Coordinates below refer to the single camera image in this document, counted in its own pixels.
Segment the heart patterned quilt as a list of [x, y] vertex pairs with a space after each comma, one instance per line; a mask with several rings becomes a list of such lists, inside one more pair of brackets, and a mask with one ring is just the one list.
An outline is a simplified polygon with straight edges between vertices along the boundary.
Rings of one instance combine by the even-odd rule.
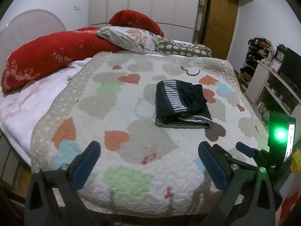
[[[202, 85], [213, 120], [209, 129], [155, 124], [156, 85], [169, 79]], [[229, 62], [99, 53], [35, 125], [31, 165], [55, 170], [95, 140], [101, 155], [79, 191], [89, 209], [142, 217], [189, 215], [210, 211], [221, 195], [198, 156], [200, 142], [218, 144], [250, 162], [236, 143], [267, 150], [267, 139]]]

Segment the navy striped child pants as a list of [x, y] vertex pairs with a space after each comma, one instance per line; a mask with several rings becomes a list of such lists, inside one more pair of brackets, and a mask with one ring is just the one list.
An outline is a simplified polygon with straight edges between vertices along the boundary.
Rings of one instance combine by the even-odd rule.
[[165, 128], [210, 128], [213, 124], [201, 84], [160, 81], [155, 94], [156, 125]]

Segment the floral white pillow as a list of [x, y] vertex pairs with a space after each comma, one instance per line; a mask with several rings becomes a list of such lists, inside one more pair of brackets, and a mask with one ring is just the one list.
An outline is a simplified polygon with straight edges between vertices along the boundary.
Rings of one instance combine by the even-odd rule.
[[137, 53], [152, 53], [161, 38], [147, 30], [118, 26], [102, 27], [95, 34], [125, 50]]

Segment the long red pillow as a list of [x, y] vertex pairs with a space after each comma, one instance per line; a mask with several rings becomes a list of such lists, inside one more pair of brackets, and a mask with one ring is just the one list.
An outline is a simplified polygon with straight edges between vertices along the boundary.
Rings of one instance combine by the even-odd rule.
[[99, 52], [116, 52], [121, 47], [96, 35], [99, 27], [83, 27], [41, 36], [8, 57], [2, 75], [4, 93], [49, 75], [71, 62], [91, 58]]

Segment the pink bed sheet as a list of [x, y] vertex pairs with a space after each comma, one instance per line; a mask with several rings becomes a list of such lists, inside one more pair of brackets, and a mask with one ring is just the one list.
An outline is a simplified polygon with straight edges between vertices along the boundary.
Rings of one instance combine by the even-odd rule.
[[34, 126], [71, 78], [90, 60], [74, 61], [17, 90], [1, 92], [1, 131], [28, 165], [31, 164], [31, 135]]

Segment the olive cloud pattern pillow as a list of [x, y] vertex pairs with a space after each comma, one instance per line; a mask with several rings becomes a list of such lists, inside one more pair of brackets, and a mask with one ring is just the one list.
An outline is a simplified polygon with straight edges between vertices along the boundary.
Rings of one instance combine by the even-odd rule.
[[161, 37], [156, 42], [155, 49], [158, 53], [166, 55], [179, 55], [185, 57], [212, 57], [211, 49], [202, 44], [177, 42], [165, 37]]

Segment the white wardrobe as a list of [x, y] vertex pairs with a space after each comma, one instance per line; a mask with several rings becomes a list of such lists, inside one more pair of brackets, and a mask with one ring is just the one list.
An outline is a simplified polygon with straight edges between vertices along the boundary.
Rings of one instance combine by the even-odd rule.
[[90, 0], [89, 23], [107, 26], [124, 9], [140, 12], [162, 29], [165, 37], [192, 42], [199, 0]]

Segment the wooden door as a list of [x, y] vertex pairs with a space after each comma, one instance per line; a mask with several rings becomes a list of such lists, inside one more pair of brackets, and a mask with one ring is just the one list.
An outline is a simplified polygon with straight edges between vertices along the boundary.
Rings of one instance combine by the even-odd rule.
[[202, 44], [210, 48], [212, 57], [227, 59], [238, 13], [238, 0], [208, 0]]

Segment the small desk clock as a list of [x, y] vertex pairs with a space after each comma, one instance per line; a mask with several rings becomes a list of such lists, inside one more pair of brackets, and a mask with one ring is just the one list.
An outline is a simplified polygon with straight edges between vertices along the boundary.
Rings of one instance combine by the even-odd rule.
[[285, 55], [286, 55], [286, 50], [287, 48], [285, 47], [285, 45], [283, 44], [279, 44], [277, 46], [277, 50], [276, 50], [276, 53], [275, 53], [275, 56], [274, 58], [279, 61], [279, 62], [283, 62], [283, 60], [285, 59]]

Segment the white shelf unit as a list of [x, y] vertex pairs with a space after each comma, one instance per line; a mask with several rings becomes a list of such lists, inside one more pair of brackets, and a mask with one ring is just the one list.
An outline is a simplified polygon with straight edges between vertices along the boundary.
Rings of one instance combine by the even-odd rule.
[[265, 126], [270, 112], [283, 113], [295, 118], [296, 136], [300, 137], [300, 95], [271, 68], [257, 62], [245, 95]]

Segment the round white headboard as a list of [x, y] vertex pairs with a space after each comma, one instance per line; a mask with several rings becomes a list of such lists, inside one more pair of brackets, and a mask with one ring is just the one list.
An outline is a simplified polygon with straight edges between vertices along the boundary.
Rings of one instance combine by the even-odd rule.
[[19, 47], [38, 37], [65, 30], [59, 17], [47, 10], [27, 10], [14, 17], [1, 31], [1, 73], [8, 57]]

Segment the black television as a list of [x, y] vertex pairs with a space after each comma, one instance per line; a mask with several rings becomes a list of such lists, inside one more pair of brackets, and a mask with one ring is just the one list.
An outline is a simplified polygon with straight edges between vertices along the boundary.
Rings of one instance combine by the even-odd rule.
[[300, 90], [301, 57], [299, 54], [290, 48], [287, 48], [280, 71], [295, 87]]

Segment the red pillow at back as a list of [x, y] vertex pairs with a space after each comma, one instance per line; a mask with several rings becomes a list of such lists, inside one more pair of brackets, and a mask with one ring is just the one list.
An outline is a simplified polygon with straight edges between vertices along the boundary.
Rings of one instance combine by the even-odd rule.
[[164, 37], [163, 31], [156, 22], [145, 14], [134, 10], [125, 9], [118, 11], [109, 20], [108, 24], [120, 27], [136, 27]]

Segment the purple photo frame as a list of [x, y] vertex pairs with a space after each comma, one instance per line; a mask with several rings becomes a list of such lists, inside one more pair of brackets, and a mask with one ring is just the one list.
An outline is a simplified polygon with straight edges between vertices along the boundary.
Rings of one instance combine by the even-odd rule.
[[279, 71], [279, 69], [281, 68], [281, 66], [282, 66], [282, 63], [280, 61], [278, 61], [277, 59], [273, 59], [269, 65], [270, 69], [274, 73], [277, 73]]

